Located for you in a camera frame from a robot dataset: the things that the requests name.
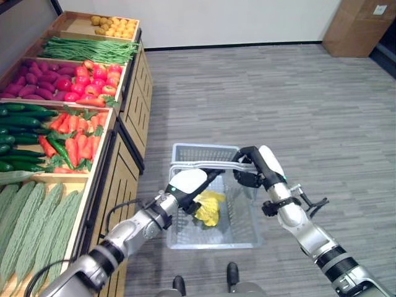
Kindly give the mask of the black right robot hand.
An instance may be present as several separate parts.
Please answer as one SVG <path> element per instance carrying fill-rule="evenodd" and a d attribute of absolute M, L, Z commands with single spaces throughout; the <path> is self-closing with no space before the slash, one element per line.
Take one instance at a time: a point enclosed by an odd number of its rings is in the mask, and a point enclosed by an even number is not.
<path fill-rule="evenodd" d="M 268 190 L 277 183 L 286 184 L 286 177 L 279 161 L 266 145 L 243 147 L 233 157 L 232 162 L 253 164 L 257 173 L 233 170 L 237 182 L 242 186 Z"/>

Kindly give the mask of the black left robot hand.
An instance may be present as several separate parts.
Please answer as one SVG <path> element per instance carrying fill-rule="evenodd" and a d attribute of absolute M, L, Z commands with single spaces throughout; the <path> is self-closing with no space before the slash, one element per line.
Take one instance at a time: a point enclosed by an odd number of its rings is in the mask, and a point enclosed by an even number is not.
<path fill-rule="evenodd" d="M 194 199 L 207 189 L 215 178 L 225 173 L 225 170 L 210 168 L 194 168 L 180 171 L 168 183 L 165 193 L 172 195 L 178 207 L 191 215 L 200 208 L 200 203 Z"/>

